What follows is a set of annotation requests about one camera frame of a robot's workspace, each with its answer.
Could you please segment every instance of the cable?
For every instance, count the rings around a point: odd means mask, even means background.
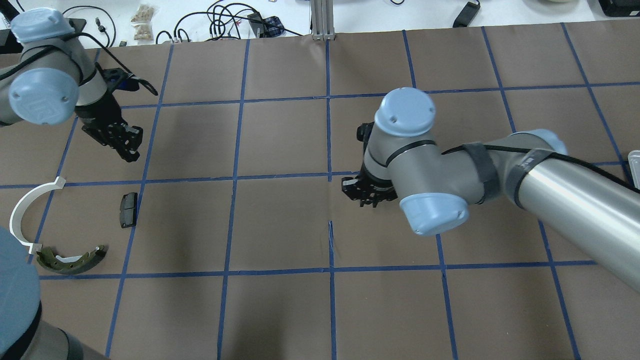
[[[107,10],[105,10],[103,8],[99,8],[98,6],[78,5],[78,6],[71,6],[70,8],[66,9],[65,11],[62,12],[62,15],[65,15],[67,12],[69,12],[69,11],[71,11],[73,9],[80,9],[80,8],[89,8],[89,9],[100,10],[100,11],[104,12],[107,15],[107,17],[109,17],[109,20],[111,20],[111,25],[113,26],[113,39],[111,40],[112,43],[107,44],[107,47],[113,46],[113,44],[116,42],[116,23],[115,23],[115,21],[113,21],[113,18],[111,17],[111,14],[109,14],[107,12]]]
[[[234,38],[234,39],[236,39],[236,40],[240,40],[240,38],[237,38],[237,37],[223,37],[223,36],[219,36],[219,37],[217,37],[217,38],[209,38],[209,39],[207,39],[207,40],[205,40],[205,41],[216,41],[216,40],[221,39],[221,38]]]
[[[162,34],[167,34],[167,36],[169,37],[169,40],[171,40],[171,42],[173,42],[173,37],[171,36],[171,33],[167,30],[162,30],[158,33],[158,35],[156,35],[156,44],[158,43],[158,39],[160,38],[160,35]]]
[[[230,7],[230,6],[234,6],[234,5],[241,5],[241,6],[244,6],[244,7],[245,7],[245,9],[242,9],[242,10],[238,11],[238,12],[237,12],[237,13],[235,13],[235,14],[231,14],[231,10],[229,10],[229,7]],[[228,5],[226,5],[226,6],[216,5],[216,6],[214,6],[214,8],[213,8],[213,9],[214,9],[214,10],[213,10],[213,12],[214,12],[214,13],[216,13],[216,8],[217,8],[217,7],[220,7],[220,8],[221,8],[221,11],[220,11],[220,13],[218,14],[218,15],[219,15],[219,16],[218,16],[218,19],[214,19],[214,20],[211,22],[211,25],[209,26],[209,34],[211,35],[211,38],[214,38],[214,36],[213,36],[213,35],[214,35],[214,33],[215,33],[215,35],[218,35],[218,32],[220,32],[220,36],[221,36],[221,37],[222,37],[222,36],[225,36],[225,33],[227,32],[227,24],[229,24],[229,23],[231,23],[231,22],[233,22],[234,27],[236,28],[237,38],[241,38],[242,36],[240,36],[240,29],[238,28],[238,24],[237,24],[237,21],[236,21],[236,17],[237,17],[241,12],[245,12],[245,11],[249,11],[249,10],[253,11],[254,13],[259,14],[259,12],[257,12],[257,10],[256,10],[256,9],[252,8],[251,6],[249,6],[249,5],[247,5],[247,4],[232,3],[232,4],[228,4]],[[226,11],[226,12],[231,16],[231,19],[230,19],[230,20],[228,20],[227,22],[222,22],[222,19],[220,18],[222,15],[225,15],[225,14],[222,14],[222,12],[224,12],[224,11]],[[231,35],[231,30],[227,33],[227,36],[230,36],[230,35]]]
[[[25,66],[29,65],[30,63],[33,63],[34,61],[36,61],[37,59],[40,59],[41,57],[45,56],[46,54],[49,54],[54,49],[57,49],[57,47],[55,47],[53,45],[45,46],[45,48],[43,50],[37,52],[35,55],[33,55],[32,57],[28,58],[27,60],[24,60],[24,61],[20,62],[18,65],[14,66],[11,70],[5,72],[4,74],[1,74],[0,75],[0,81],[10,77],[11,75],[14,75],[16,72],[22,70]]]
[[[508,146],[498,146],[498,145],[485,145],[484,148],[487,149],[487,150],[495,150],[495,151],[518,152],[520,154],[526,154],[526,153],[528,153],[529,151],[532,150],[532,149],[526,149],[526,148],[521,148],[521,147],[508,147]],[[449,149],[449,150],[443,152],[442,154],[446,155],[446,154],[450,154],[452,152],[461,151],[461,150],[464,150],[464,148],[462,146],[457,146],[457,147],[454,147],[453,149]],[[597,173],[600,176],[606,177],[607,179],[613,181],[614,183],[616,183],[616,184],[618,184],[620,186],[625,187],[628,190],[633,191],[634,193],[640,194],[640,190],[639,189],[629,185],[627,182],[625,182],[624,180],[618,178],[617,176],[612,175],[612,174],[602,170],[601,168],[599,168],[599,167],[597,167],[597,166],[595,166],[595,165],[593,165],[591,163],[588,163],[587,161],[574,158],[573,156],[559,154],[557,152],[552,152],[551,154],[549,154],[549,158],[562,160],[562,161],[566,161],[568,163],[580,165],[582,167],[585,167],[585,168]]]
[[[187,37],[187,42],[190,42],[191,39],[189,38],[189,34],[187,34],[186,31],[184,31],[184,29],[178,29],[178,38],[180,39],[180,41],[182,41],[182,37],[180,37],[180,31],[182,30],[182,32],[184,33],[184,36]]]
[[[211,14],[211,15],[218,15],[218,16],[235,17],[235,18],[243,19],[243,20],[258,21],[258,20],[255,20],[255,19],[249,19],[249,18],[247,18],[247,17],[235,16],[235,15],[225,15],[225,14],[218,14],[218,13],[211,13],[211,12],[192,12],[192,13],[188,13],[187,15],[183,16],[182,18],[180,18],[180,20],[178,20],[178,23],[176,23],[175,28],[173,29],[173,33],[174,33],[174,34],[177,34],[177,32],[178,32],[178,26],[180,26],[180,23],[181,23],[184,19],[186,19],[186,18],[188,18],[188,17],[190,17],[190,16],[193,16],[193,15],[200,15],[200,14]],[[295,31],[291,31],[291,30],[289,30],[289,29],[287,29],[287,28],[284,28],[284,27],[281,27],[281,26],[274,26],[274,25],[272,25],[272,24],[268,24],[268,23],[266,23],[266,22],[264,22],[264,21],[262,21],[261,23],[262,23],[262,24],[264,24],[264,25],[270,26],[270,27],[272,27],[272,28],[281,29],[281,30],[284,30],[284,31],[290,32],[290,33],[292,33],[293,35],[298,35],[299,37],[301,37],[301,36],[302,36],[302,34],[300,34],[300,33],[297,33],[297,32],[295,32]]]
[[[216,1],[215,3],[213,3],[213,4],[209,5],[209,7],[207,8],[207,11],[208,11],[208,12],[209,12],[209,11],[211,11],[211,8],[212,8],[212,7],[214,7],[214,6],[216,6],[216,4],[218,4],[218,3],[220,3],[220,2],[222,2],[222,0],[218,0],[218,1]],[[211,16],[209,16],[209,15],[207,14],[207,17],[209,18],[209,21],[213,22],[213,19],[211,18]]]

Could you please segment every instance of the white curved bracket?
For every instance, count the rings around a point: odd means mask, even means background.
[[[32,202],[35,199],[39,198],[41,195],[46,194],[53,190],[62,189],[67,183],[63,177],[56,177],[56,180],[53,183],[46,183],[40,186],[33,188],[28,193],[24,194],[24,196],[18,201],[11,212],[11,219],[9,219],[9,231],[18,239],[18,241],[24,246],[29,248],[29,253],[35,255],[40,249],[42,249],[42,244],[39,243],[30,243],[27,239],[22,235],[22,217],[24,213],[29,208]]]

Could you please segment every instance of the black box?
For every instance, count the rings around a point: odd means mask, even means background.
[[[10,29],[0,30],[0,54],[20,54],[22,45],[18,43]]]
[[[640,0],[600,0],[607,16],[640,16]]]

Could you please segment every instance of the light blue joint cap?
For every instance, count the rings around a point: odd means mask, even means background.
[[[0,354],[24,334],[40,304],[38,272],[26,256],[27,249],[0,227]]]
[[[558,154],[569,155],[569,152],[566,150],[566,145],[564,144],[564,142],[562,140],[560,140],[560,138],[556,135],[556,133],[554,133],[551,130],[548,130],[548,129],[535,129],[535,130],[530,130],[530,131],[519,131],[519,132],[513,133],[511,135],[516,135],[516,134],[535,135],[535,136],[541,138],[542,140],[544,140],[547,144],[549,144],[549,146],[551,146],[551,149],[553,149]]]
[[[411,138],[429,131],[435,115],[429,95],[416,88],[398,88],[385,95],[374,119],[387,134]]]
[[[44,40],[74,32],[69,21],[51,8],[37,8],[16,16],[11,21],[11,31],[18,42]]]
[[[38,125],[60,124],[71,116],[80,91],[69,74],[47,67],[20,74],[9,86],[9,104],[19,117]]]
[[[417,193],[400,201],[411,229],[433,236],[462,225],[469,218],[467,202],[450,193]]]

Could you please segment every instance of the robotic arm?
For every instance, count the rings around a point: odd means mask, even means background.
[[[125,161],[136,161],[143,130],[122,118],[113,91],[136,91],[142,83],[157,95],[153,86],[122,64],[126,71],[94,64],[77,39],[83,34],[74,33],[56,10],[24,12],[12,21],[12,31],[24,50],[18,65],[0,69],[0,127],[23,119],[55,125],[75,111],[85,133]]]
[[[640,292],[640,192],[566,156],[549,130],[524,131],[441,154],[429,132],[435,106],[414,88],[391,91],[358,128],[360,173],[342,191],[360,205],[400,198],[413,231],[432,236],[468,218],[468,204],[502,193]]]

